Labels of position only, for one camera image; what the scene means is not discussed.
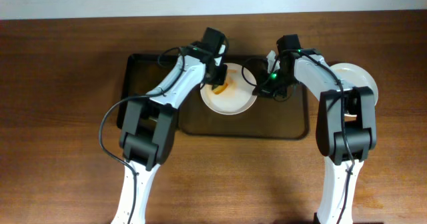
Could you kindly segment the green yellow sponge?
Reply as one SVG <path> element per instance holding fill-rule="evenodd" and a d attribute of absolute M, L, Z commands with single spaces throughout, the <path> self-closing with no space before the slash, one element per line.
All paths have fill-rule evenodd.
<path fill-rule="evenodd" d="M 215 95 L 219 95 L 220 93 L 224 92 L 229 87 L 229 83 L 225 82 L 223 85 L 212 85 L 211 91 Z"/>

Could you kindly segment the white plate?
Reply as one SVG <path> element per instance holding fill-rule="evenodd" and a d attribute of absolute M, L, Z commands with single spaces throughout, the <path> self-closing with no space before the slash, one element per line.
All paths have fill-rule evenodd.
<path fill-rule="evenodd" d="M 365 69 L 352 63 L 337 63 L 332 65 L 331 69 L 357 87 L 367 86 L 371 88 L 374 94 L 374 103 L 378 103 L 378 86 L 373 76 Z"/>
<path fill-rule="evenodd" d="M 211 91 L 211 85 L 205 85 L 201 90 L 203 102 L 214 112 L 221 115 L 237 115 L 247 111 L 256 101 L 257 97 L 253 95 L 256 80 L 254 75 L 244 69 L 242 76 L 242 66 L 236 63 L 226 63 L 228 66 L 226 82 L 229 87 L 219 95 Z"/>

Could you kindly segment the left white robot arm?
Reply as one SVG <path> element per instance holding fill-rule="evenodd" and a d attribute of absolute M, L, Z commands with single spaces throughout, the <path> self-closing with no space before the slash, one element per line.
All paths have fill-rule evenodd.
<path fill-rule="evenodd" d="M 109 157 L 124 166 L 119 205 L 112 223 L 145 223 L 147 202 L 158 169 L 171 153 L 179 107 L 197 86 L 222 85 L 227 66 L 223 57 L 230 47 L 224 33 L 208 27 L 201 40 L 175 47 L 177 57 L 167 76 L 143 95 L 123 98 L 103 116 L 103 128 L 113 111 L 125 105 L 118 157 Z"/>

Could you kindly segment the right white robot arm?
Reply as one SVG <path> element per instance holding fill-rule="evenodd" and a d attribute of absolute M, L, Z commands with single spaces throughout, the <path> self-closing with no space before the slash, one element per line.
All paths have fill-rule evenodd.
<path fill-rule="evenodd" d="M 374 91 L 342 77 L 318 50 L 303 48 L 296 34 L 280 37 L 276 46 L 252 93 L 287 99 L 287 88 L 301 83 L 316 97 L 316 143 L 325 176 L 314 223 L 352 223 L 356 182 L 377 142 Z"/>

